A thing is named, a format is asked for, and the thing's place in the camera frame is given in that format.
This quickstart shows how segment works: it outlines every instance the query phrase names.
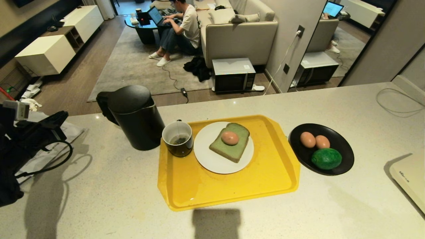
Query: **kettle lid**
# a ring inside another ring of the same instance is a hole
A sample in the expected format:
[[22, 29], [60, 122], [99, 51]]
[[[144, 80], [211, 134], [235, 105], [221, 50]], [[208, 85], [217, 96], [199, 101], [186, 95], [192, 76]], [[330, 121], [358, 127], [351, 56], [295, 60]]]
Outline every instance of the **kettle lid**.
[[129, 114], [150, 106], [151, 102], [148, 88], [129, 85], [109, 94], [108, 108], [115, 113]]

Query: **black mug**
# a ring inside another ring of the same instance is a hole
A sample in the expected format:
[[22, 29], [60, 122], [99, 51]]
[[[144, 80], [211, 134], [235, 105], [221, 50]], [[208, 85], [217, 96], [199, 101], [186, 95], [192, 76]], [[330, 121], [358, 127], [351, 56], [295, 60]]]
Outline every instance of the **black mug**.
[[162, 139], [170, 153], [177, 157], [184, 157], [193, 149], [192, 128], [181, 120], [167, 125], [162, 131]]

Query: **mirror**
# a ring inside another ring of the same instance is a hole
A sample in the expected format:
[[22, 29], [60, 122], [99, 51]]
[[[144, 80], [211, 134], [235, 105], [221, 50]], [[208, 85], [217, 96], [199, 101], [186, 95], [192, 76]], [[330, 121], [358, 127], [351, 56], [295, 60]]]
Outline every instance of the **mirror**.
[[396, 2], [328, 1], [288, 92], [337, 87]]

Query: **white plate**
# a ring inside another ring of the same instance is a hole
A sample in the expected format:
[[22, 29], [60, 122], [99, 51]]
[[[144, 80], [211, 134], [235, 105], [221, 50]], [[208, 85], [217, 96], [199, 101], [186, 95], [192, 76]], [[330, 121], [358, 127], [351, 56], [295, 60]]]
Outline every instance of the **white plate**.
[[210, 145], [214, 142], [221, 130], [229, 122], [215, 122], [205, 126], [195, 138], [193, 150], [196, 159], [206, 169], [218, 174], [232, 174], [245, 168], [254, 155], [254, 143], [251, 136], [248, 144], [238, 163], [234, 163], [225, 157], [210, 150]]

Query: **man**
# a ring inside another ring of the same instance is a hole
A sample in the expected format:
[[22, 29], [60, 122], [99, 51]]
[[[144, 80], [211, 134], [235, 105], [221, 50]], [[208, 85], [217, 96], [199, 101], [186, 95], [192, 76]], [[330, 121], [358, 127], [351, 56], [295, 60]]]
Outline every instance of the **man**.
[[[201, 39], [196, 9], [187, 4], [186, 0], [170, 1], [173, 2], [177, 11], [183, 13], [165, 17], [164, 23], [170, 23], [172, 28], [166, 29], [162, 33], [159, 50], [149, 56], [151, 59], [162, 57], [156, 64], [159, 67], [165, 66], [171, 61], [170, 54], [176, 46], [179, 46], [181, 51], [186, 54], [195, 55], [198, 53]], [[174, 18], [183, 19], [180, 26], [174, 22]]]
[[[328, 13], [322, 13], [322, 16], [320, 17], [321, 20], [323, 19], [329, 19], [329, 14]], [[336, 48], [336, 46], [338, 45], [337, 42], [334, 41], [335, 38], [335, 34], [332, 36], [331, 41], [329, 42], [328, 48], [327, 50], [333, 53], [337, 53], [339, 54], [340, 51], [338, 50], [338, 48]]]

